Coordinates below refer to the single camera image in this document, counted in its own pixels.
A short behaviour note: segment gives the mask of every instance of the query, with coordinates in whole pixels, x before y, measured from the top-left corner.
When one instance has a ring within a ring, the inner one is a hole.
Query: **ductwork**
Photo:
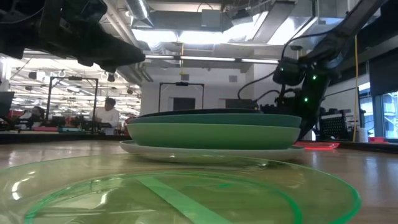
[[[149,18],[150,7],[146,0],[126,0],[126,5],[134,22],[142,22],[149,27],[154,26]]]

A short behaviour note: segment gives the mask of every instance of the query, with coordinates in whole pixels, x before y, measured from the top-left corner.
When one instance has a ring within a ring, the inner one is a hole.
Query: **plate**
[[[130,123],[237,124],[298,128],[301,118],[279,114],[183,114],[136,118],[131,120]]]
[[[233,124],[127,124],[141,146],[189,149],[287,149],[300,129]]]
[[[45,161],[0,171],[0,189],[1,224],[339,224],[361,205],[332,175],[234,156],[210,165],[136,154]]]
[[[181,115],[181,114],[215,114],[215,113],[248,113],[248,114],[258,114],[262,111],[251,110],[251,109],[200,109],[200,110],[180,110],[180,111],[164,111],[158,113],[145,114],[139,118],[147,118],[153,116],[165,116],[165,115]]]
[[[167,162],[217,162],[215,156],[243,156],[276,161],[296,159],[304,152],[304,148],[291,146],[288,149],[278,150],[237,150],[237,149],[182,149],[172,147],[140,146],[134,140],[121,141],[120,146],[129,153],[149,153],[149,159]]]

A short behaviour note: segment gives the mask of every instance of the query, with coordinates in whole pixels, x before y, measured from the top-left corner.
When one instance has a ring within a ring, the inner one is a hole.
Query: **table surface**
[[[125,153],[117,141],[65,141],[0,145],[0,169],[76,156]],[[350,223],[396,223],[398,155],[337,149],[306,151],[292,161],[335,175],[355,187],[363,206]]]

